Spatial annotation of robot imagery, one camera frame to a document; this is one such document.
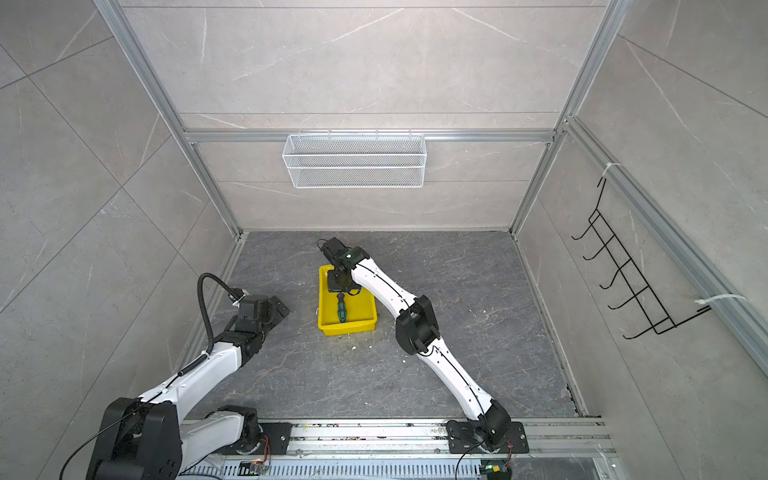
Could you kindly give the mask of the green handled screwdriver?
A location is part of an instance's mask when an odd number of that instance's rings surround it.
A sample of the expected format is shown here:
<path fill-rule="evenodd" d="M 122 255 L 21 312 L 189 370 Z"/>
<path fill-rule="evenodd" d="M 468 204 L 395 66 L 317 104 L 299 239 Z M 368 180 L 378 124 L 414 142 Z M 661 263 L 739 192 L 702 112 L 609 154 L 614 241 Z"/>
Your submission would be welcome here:
<path fill-rule="evenodd" d="M 337 317 L 340 323 L 346 323 L 348 320 L 344 292 L 339 292 L 337 294 Z"/>

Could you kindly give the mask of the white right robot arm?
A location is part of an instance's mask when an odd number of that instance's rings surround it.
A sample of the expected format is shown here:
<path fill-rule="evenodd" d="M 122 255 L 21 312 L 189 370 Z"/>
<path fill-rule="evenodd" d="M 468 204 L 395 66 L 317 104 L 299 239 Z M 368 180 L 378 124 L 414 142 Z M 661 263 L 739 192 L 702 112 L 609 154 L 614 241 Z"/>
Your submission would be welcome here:
<path fill-rule="evenodd" d="M 335 285 L 342 293 L 364 289 L 393 316 L 397 343 L 428 365 L 453 394 L 472 428 L 472 444 L 487 452 L 505 445 L 512 424 L 509 413 L 454 357 L 440 332 L 431 300 L 398 285 L 359 246 L 348 247 L 336 237 L 320 239 L 317 245 L 332 265 Z"/>

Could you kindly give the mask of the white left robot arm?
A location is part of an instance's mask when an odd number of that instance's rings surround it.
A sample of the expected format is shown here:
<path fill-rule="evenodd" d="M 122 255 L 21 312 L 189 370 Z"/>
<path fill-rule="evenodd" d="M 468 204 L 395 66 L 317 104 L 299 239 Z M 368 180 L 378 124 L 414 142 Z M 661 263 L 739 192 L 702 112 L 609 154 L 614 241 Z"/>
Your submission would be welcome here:
<path fill-rule="evenodd" d="M 211 351 L 137 398 L 105 410 L 86 476 L 89 479 L 174 479 L 222 448 L 250 454 L 265 435 L 251 407 L 224 406 L 185 423 L 191 410 L 261 349 L 289 315 L 277 297 L 245 295 Z"/>

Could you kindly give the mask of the yellow plastic bin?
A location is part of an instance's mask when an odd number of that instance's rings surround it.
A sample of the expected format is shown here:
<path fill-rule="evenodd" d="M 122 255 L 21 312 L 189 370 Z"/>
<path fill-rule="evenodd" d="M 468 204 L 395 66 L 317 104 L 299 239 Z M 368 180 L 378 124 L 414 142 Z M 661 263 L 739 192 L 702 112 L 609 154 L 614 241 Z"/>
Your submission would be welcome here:
<path fill-rule="evenodd" d="M 378 314 L 374 296 L 365 289 L 345 293 L 348 313 L 346 323 L 340 323 L 337 317 L 337 294 L 328 290 L 327 272 L 331 265 L 321 266 L 318 270 L 318 313 L 317 326 L 326 336 L 364 333 L 376 328 Z"/>

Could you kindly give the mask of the white zip tie upper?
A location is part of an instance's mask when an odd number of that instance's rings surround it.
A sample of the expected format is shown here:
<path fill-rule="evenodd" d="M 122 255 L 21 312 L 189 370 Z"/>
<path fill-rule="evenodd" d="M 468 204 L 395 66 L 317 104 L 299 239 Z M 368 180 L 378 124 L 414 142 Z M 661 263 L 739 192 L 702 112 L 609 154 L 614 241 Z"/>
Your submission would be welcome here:
<path fill-rule="evenodd" d="M 604 169 L 603 169 L 602 173 L 601 173 L 601 179 L 606 177 L 606 174 L 607 174 L 607 172 L 608 172 L 608 171 L 609 171 L 609 170 L 610 170 L 612 167 L 619 167 L 619 166 L 622 166 L 622 164 L 621 164 L 620 162 L 607 162 L 607 163 L 605 164 L 605 167 L 604 167 Z"/>

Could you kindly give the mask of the white zip tie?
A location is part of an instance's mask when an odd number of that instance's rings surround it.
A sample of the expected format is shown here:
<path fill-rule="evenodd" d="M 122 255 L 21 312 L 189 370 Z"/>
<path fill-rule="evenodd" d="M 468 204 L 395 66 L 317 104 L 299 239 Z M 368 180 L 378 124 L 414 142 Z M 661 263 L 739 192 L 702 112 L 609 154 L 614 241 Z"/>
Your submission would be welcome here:
<path fill-rule="evenodd" d="M 721 300 L 737 300 L 737 301 L 747 301 L 747 298 L 740 294 L 734 294 L 734 293 L 724 293 L 724 294 L 718 294 L 713 295 L 707 298 L 700 298 L 694 300 L 694 303 L 697 305 L 709 305 L 713 302 L 721 301 Z"/>
<path fill-rule="evenodd" d="M 601 179 L 606 177 L 606 174 L 607 174 L 607 172 L 608 172 L 608 171 L 609 171 L 609 170 L 610 170 L 612 167 L 619 167 L 619 166 L 622 166 L 622 164 L 621 164 L 620 162 L 607 162 L 607 163 L 605 164 L 605 167 L 604 167 L 604 169 L 603 169 L 602 173 L 601 173 Z"/>

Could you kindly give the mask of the white zip tie lower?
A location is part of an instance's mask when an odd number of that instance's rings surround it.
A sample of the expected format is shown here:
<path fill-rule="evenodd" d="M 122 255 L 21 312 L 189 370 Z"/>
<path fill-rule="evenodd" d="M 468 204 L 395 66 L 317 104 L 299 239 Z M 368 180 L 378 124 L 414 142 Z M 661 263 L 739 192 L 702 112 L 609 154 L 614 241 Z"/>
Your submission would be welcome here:
<path fill-rule="evenodd" d="M 747 298 L 740 294 L 734 294 L 734 293 L 724 293 L 724 294 L 718 294 L 713 295 L 707 298 L 700 298 L 694 300 L 694 303 L 697 305 L 709 305 L 713 302 L 721 301 L 721 300 L 737 300 L 737 301 L 747 301 Z"/>

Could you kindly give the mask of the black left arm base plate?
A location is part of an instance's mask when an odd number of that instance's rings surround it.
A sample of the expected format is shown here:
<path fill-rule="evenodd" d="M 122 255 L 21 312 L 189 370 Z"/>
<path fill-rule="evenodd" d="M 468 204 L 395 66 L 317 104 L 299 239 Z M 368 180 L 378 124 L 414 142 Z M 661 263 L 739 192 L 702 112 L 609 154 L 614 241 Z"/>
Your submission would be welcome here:
<path fill-rule="evenodd" d="M 246 423 L 240 438 L 233 444 L 215 451 L 221 455 L 285 455 L 288 450 L 292 424 L 288 422 Z"/>

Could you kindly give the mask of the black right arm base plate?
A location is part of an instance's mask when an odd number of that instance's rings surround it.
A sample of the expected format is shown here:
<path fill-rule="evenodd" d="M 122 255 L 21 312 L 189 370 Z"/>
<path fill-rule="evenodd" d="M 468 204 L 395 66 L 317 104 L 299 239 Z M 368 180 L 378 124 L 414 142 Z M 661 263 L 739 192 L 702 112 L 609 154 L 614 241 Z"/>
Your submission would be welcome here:
<path fill-rule="evenodd" d="M 510 422 L 492 433 L 483 430 L 478 422 L 449 420 L 445 423 L 449 450 L 459 453 L 528 454 L 530 452 L 524 426 Z"/>

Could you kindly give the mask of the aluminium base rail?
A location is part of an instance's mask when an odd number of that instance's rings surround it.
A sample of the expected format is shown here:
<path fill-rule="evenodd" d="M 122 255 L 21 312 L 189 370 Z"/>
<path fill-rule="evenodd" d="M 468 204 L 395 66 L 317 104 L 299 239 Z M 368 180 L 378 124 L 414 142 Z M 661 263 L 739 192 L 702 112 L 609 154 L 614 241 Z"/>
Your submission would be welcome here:
<path fill-rule="evenodd" d="M 445 419 L 269 419 L 272 452 L 214 454 L 183 479 L 624 479 L 602 420 L 523 418 L 492 454 Z"/>

